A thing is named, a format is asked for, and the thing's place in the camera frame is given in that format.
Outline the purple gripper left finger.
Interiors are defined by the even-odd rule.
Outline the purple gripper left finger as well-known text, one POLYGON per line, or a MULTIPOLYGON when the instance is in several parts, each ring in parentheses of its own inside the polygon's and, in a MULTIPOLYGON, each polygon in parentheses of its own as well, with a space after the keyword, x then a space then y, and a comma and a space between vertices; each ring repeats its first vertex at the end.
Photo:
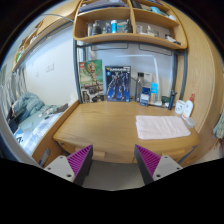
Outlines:
POLYGON ((65 180, 82 186, 88 175, 93 156, 93 146, 86 146, 69 156, 58 156, 45 170, 65 180))

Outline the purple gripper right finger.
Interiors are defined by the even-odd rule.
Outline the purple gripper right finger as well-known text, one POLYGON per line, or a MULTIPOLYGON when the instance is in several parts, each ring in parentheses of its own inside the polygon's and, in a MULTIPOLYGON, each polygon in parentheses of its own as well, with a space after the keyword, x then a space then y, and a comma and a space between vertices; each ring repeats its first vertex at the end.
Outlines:
POLYGON ((159 156, 139 145, 135 145, 134 155, 145 185, 182 169, 168 155, 159 156))

